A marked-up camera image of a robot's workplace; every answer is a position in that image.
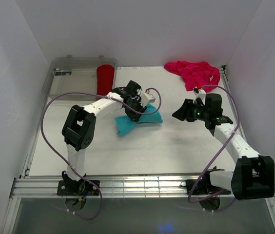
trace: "red cloth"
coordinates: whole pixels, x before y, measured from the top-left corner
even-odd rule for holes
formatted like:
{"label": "red cloth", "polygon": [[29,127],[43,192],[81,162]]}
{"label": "red cloth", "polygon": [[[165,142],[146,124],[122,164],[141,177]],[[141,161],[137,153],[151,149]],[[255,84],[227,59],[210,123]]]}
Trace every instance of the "red cloth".
{"label": "red cloth", "polygon": [[[207,62],[185,62],[176,61],[165,64],[164,68],[173,74],[179,75],[185,81],[187,91],[193,90],[197,86],[206,84],[218,85],[220,81],[220,71],[216,67],[210,66]],[[206,87],[204,90],[210,92],[215,87]]]}
{"label": "red cloth", "polygon": [[107,95],[113,88],[115,68],[106,64],[97,68],[98,95]]}

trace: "white wall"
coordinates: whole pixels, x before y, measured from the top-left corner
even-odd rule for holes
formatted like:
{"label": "white wall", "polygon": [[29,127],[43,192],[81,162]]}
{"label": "white wall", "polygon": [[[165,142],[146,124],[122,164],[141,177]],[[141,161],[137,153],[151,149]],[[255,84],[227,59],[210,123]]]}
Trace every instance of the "white wall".
{"label": "white wall", "polygon": [[263,0],[228,64],[247,140],[275,160],[275,0]]}
{"label": "white wall", "polygon": [[14,0],[0,0],[0,230],[41,106],[48,62]]}
{"label": "white wall", "polygon": [[48,61],[227,64],[261,0],[16,0]]}

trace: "pink cloth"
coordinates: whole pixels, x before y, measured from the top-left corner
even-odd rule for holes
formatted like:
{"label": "pink cloth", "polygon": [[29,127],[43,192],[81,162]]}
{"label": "pink cloth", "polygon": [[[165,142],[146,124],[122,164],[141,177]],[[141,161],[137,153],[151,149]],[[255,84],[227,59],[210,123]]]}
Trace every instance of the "pink cloth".
{"label": "pink cloth", "polygon": [[[220,81],[220,71],[216,67],[210,66],[207,62],[185,62],[176,61],[165,64],[164,68],[173,74],[179,75],[185,82],[187,91],[193,90],[197,86],[206,84],[218,85]],[[210,92],[215,87],[206,87],[204,90]]]}

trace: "plastic container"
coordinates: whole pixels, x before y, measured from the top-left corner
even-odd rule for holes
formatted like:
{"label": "plastic container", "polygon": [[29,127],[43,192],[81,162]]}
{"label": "plastic container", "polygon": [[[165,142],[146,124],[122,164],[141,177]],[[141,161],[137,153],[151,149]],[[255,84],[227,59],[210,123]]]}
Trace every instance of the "plastic container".
{"label": "plastic container", "polygon": [[[52,61],[43,85],[43,93],[50,98],[67,92],[97,93],[97,68],[109,64],[115,68],[113,88],[115,86],[117,60],[112,58],[74,58],[63,57]],[[60,100],[96,100],[87,95],[65,95]]]}

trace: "blue towel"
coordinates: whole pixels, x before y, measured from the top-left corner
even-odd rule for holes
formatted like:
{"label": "blue towel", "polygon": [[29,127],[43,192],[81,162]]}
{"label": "blue towel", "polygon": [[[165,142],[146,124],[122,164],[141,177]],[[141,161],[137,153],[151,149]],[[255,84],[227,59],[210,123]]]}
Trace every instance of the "blue towel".
{"label": "blue towel", "polygon": [[[154,112],[156,109],[157,108],[154,107],[153,105],[147,104],[147,109],[145,110],[144,113],[151,113],[151,112]],[[162,123],[163,122],[159,111],[157,111],[155,114],[152,114],[149,116],[142,115],[139,118],[139,121],[137,123],[130,120],[129,117],[127,117],[127,116],[118,116],[115,118],[115,121],[116,121],[116,125],[118,128],[117,135],[120,137],[126,135],[138,123]]]}

